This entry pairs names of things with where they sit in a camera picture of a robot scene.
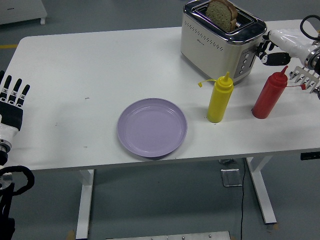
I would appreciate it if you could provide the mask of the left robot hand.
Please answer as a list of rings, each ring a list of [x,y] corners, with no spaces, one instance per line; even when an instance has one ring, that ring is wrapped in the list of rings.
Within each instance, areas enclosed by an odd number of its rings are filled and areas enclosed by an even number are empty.
[[[11,145],[13,137],[21,130],[22,106],[30,90],[30,85],[27,84],[19,92],[23,83],[21,78],[15,82],[12,90],[10,90],[11,83],[12,76],[8,75],[0,89],[0,144],[7,145],[7,148]]]

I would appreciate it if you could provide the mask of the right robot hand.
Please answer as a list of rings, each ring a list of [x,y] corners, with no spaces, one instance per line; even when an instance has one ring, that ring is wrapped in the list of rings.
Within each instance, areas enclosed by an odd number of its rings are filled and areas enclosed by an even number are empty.
[[[314,43],[299,29],[270,30],[262,37],[255,54],[266,66],[285,66],[297,58],[303,66],[314,70],[318,61],[318,46]]]

